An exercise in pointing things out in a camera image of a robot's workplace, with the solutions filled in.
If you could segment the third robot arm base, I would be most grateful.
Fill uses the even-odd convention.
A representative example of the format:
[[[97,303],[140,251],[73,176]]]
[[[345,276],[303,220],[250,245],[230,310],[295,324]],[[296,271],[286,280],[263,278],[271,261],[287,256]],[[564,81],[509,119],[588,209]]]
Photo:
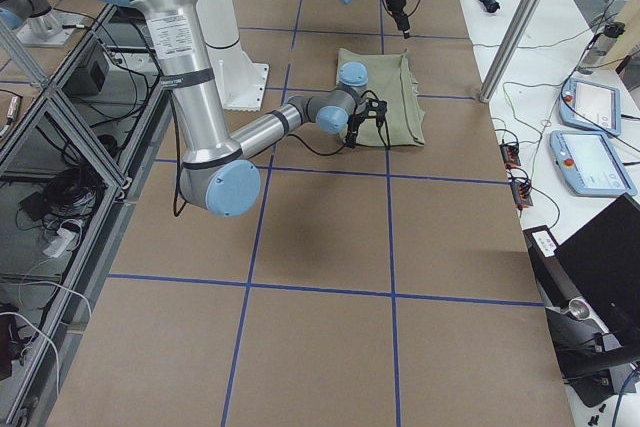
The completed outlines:
[[[25,46],[63,46],[84,19],[56,11],[48,0],[1,0],[1,20]]]

